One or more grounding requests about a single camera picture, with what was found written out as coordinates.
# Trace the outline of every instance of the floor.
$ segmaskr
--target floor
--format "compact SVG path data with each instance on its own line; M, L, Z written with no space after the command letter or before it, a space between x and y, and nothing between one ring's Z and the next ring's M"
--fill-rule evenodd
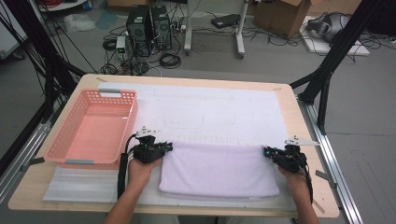
M104 11L95 8L84 12L79 8L67 13L87 13L93 21L101 20ZM210 26L210 15L196 22ZM76 46L98 69L104 64L103 36L125 23L116 18L106 29L69 34ZM92 71L73 46L61 35L71 62ZM192 52L182 51L181 66L175 70L151 69L146 76L186 77L253 82L291 83L318 68L323 57L307 53L298 46L276 46L267 35L244 38L246 56L235 54L236 42L231 35L209 32L194 33ZM282 44L283 40L274 40ZM396 50L386 47L369 49L369 57L345 58L335 71L326 115L326 131L334 154L341 166L353 199L365 223L394 223L396 220L396 175L391 165L396 160L393 141L396 134ZM41 106L44 98L32 65L28 60L8 59L0 62L0 157ZM303 88L295 90L300 93ZM4 223L100 223L105 214L76 212L10 211L7 200L0 204ZM213 217L180 217L181 223L214 223ZM344 215L322 219L322 223L347 223ZM290 223L285 218L270 218L268 223Z

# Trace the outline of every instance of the person's left hand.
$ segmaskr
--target person's left hand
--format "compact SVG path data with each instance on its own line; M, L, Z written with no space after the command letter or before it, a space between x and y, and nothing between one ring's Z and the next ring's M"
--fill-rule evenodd
M132 159L129 161L128 166L128 187L137 188L143 190L143 188L149 182L151 170L161 164L163 160L158 159L149 164L143 164L141 161Z

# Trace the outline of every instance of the folded towel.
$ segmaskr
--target folded towel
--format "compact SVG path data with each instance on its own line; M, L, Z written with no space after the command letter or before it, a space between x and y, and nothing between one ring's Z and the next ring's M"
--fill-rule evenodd
M279 194L261 146L173 142L163 158L160 191L204 197L263 198Z

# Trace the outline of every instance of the hand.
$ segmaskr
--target hand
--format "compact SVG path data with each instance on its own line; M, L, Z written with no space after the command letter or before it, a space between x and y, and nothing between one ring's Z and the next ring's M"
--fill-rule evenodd
M298 195L302 195L302 196L307 195L306 197L309 200L309 189L308 186L306 185L306 179L304 175L300 173L294 174L280 166L278 166L277 169L288 180L289 191L293 198L295 198Z
M158 159L149 164L143 164L141 161L135 159L129 161L127 188L139 189L139 191L143 190L149 182L152 169L161 164L162 161L162 159Z

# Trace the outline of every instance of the white plastic bag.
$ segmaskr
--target white plastic bag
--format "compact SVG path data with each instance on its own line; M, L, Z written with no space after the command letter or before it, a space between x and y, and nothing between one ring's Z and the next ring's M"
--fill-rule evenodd
M95 28L95 23L85 14L71 14L64 17L67 33L77 31L90 31Z

